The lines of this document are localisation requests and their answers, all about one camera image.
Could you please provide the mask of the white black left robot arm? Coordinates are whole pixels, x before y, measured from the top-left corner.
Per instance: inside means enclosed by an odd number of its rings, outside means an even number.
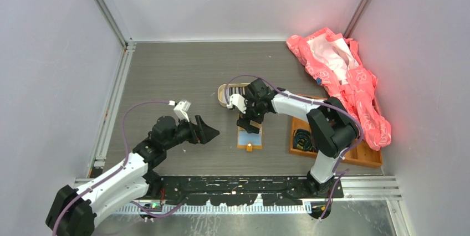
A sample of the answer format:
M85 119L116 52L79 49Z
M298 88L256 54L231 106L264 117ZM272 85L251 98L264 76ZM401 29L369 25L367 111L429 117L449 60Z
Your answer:
M77 188L62 187L45 219L53 235L92 235L105 218L127 203L158 197L162 180L154 168L166 159L167 151L184 142L206 144L219 135L199 115L195 120L161 116L120 163Z

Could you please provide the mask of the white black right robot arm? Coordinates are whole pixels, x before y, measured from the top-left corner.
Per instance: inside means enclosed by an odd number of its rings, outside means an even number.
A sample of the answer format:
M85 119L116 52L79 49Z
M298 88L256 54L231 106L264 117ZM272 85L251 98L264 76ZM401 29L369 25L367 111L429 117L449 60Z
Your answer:
M227 108L239 110L237 126L247 133L258 134L258 125L267 113L288 115L308 123L312 145L318 151L305 186L313 197L322 197L334 180L340 154L360 136L360 123L335 97L324 101L306 98L285 89L271 89L261 78L243 90L243 94L232 94L226 100Z

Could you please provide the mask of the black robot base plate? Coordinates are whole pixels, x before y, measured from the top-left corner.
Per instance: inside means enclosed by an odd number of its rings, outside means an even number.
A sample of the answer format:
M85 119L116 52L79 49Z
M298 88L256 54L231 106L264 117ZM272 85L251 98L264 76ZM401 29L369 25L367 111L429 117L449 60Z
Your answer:
M316 184L303 176L163 176L142 199L188 206L299 206L303 200L341 198L337 179Z

